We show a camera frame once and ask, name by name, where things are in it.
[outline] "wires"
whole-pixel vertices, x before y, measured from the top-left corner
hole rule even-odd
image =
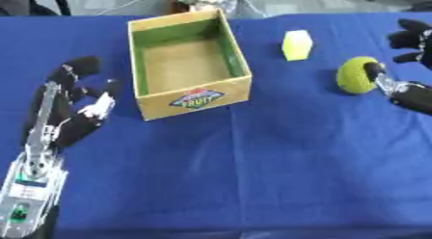
[[[95,13],[95,15],[104,15],[104,14],[108,14],[108,13],[111,13],[111,12],[114,12],[114,11],[118,11],[118,10],[124,9],[126,7],[129,7],[129,6],[133,5],[133,4],[136,4],[136,3],[141,2],[141,1],[144,1],[144,0],[133,0],[133,1],[130,1],[130,2],[126,3],[126,4],[124,4],[124,5],[117,6],[115,8],[111,8],[111,9],[106,9],[106,10],[103,10],[101,12]],[[262,17],[264,17],[264,18],[268,17],[267,13],[265,13],[265,12],[260,11],[259,9],[257,9],[257,7],[250,0],[244,0],[244,2],[255,13],[262,15]]]
[[[95,15],[104,15],[104,14],[107,14],[107,13],[110,13],[110,12],[113,12],[113,11],[118,11],[118,10],[124,9],[124,8],[126,8],[126,7],[128,7],[130,5],[133,5],[133,4],[141,2],[141,1],[143,1],[143,0],[133,0],[133,1],[128,2],[127,4],[123,4],[123,5],[117,6],[115,8],[111,8],[111,9],[107,9],[107,10],[101,11],[99,13],[96,13]]]
[[[251,0],[244,0],[244,1],[255,13],[261,14],[262,17],[264,17],[264,18],[268,17],[267,13],[262,12],[259,9],[257,9],[257,7],[255,7],[255,5],[251,2]]]

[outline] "robotic finger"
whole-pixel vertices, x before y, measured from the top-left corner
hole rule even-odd
[[[378,63],[364,64],[364,70],[391,103],[432,116],[432,87],[419,82],[394,81]]]

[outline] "blue tablecloth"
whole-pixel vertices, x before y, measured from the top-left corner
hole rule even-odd
[[[386,40],[398,18],[430,15],[234,20],[254,74],[251,101],[151,122],[132,93],[126,21],[137,17],[0,18],[0,173],[19,153],[37,86],[58,64],[95,54],[102,72],[86,83],[115,77],[123,90],[106,125],[65,152],[59,229],[431,225],[432,118],[335,82],[344,61],[372,56],[395,78],[432,84],[425,67],[395,65],[400,51]],[[281,43],[299,29],[315,46],[289,63]]]

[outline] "box label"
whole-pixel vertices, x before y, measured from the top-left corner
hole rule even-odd
[[[224,96],[223,93],[214,92],[211,90],[195,89],[188,92],[183,97],[170,103],[170,106],[183,107],[189,109],[201,109],[205,105]]]

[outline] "cable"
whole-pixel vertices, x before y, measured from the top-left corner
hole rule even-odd
[[[265,12],[260,11],[259,9],[257,9],[257,7],[255,7],[255,5],[250,1],[250,0],[244,0],[246,2],[246,4],[251,7],[251,9],[255,12],[255,13],[259,13],[261,14],[264,18],[267,18],[268,15]]]
[[[123,4],[123,5],[115,7],[115,8],[104,10],[102,12],[96,13],[95,15],[103,15],[103,14],[106,14],[106,13],[109,13],[109,12],[121,10],[123,8],[126,8],[126,7],[128,7],[128,6],[132,5],[132,4],[138,3],[140,1],[143,1],[143,0],[133,0],[133,1],[128,2],[127,4]]]

